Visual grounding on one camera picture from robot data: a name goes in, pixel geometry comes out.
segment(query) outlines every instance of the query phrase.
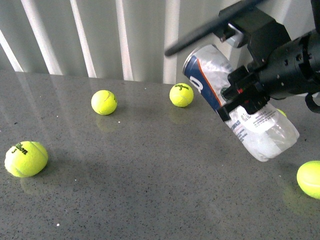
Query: wilson logo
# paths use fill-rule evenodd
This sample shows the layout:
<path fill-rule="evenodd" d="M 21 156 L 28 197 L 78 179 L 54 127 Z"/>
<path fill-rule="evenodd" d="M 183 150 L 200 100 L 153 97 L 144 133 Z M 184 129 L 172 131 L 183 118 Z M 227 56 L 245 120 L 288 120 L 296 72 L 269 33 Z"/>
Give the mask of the wilson logo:
<path fill-rule="evenodd" d="M 11 152 L 12 154 L 15 153 L 17 150 L 21 151 L 24 155 L 27 155 L 28 151 L 26 149 L 24 149 L 23 144 L 18 143 L 17 145 L 15 145 L 15 149 Z"/>

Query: white curtain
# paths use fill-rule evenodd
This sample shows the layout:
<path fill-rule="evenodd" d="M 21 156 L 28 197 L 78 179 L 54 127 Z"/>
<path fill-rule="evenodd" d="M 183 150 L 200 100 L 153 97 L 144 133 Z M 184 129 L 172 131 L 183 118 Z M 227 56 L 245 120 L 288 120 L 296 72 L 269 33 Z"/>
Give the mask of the white curtain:
<path fill-rule="evenodd" d="M 166 47 L 237 0 L 1 0 L 0 69 L 140 82 L 185 82 L 199 45 L 216 44 L 237 67 L 250 61 L 213 34 L 166 58 Z M 315 28 L 309 0 L 266 0 L 261 10 L 291 39 Z"/>

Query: bottle label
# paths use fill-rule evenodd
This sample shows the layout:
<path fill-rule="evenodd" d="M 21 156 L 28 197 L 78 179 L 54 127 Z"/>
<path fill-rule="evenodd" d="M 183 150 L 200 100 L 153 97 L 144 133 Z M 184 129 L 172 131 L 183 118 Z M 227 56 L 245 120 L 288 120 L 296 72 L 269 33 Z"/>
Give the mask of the bottle label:
<path fill-rule="evenodd" d="M 238 107 L 237 113 L 245 128 L 254 133 L 263 133 L 272 128 L 278 121 L 277 109 L 265 106 L 254 114 L 247 114 L 243 107 Z"/>

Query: blue label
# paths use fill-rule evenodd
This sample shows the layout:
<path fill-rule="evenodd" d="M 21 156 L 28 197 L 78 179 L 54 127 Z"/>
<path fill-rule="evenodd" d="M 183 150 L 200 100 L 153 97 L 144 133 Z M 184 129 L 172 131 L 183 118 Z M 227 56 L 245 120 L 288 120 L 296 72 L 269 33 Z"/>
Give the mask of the blue label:
<path fill-rule="evenodd" d="M 202 71 L 198 66 L 198 58 L 192 56 L 187 64 L 184 75 L 188 77 L 190 82 L 199 90 L 204 99 L 210 104 L 213 110 L 217 111 L 220 108 L 219 100 L 212 92 L 209 83 L 203 76 Z"/>

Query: robotic arm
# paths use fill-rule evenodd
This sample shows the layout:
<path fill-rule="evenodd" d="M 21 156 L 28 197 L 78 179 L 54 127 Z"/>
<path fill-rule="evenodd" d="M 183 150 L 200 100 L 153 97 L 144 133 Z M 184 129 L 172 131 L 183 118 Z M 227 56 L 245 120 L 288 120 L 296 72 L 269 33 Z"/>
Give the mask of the robotic arm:
<path fill-rule="evenodd" d="M 254 114 L 270 98 L 305 93 L 308 108 L 320 113 L 312 97 L 320 92 L 320 0 L 311 0 L 315 29 L 292 41 L 283 25 L 255 7 L 262 1 L 242 0 L 221 10 L 165 52 L 171 56 L 210 33 L 235 48 L 247 44 L 253 61 L 228 75 L 230 87 L 223 92 L 228 101 L 217 110 L 223 121 L 238 106 Z"/>

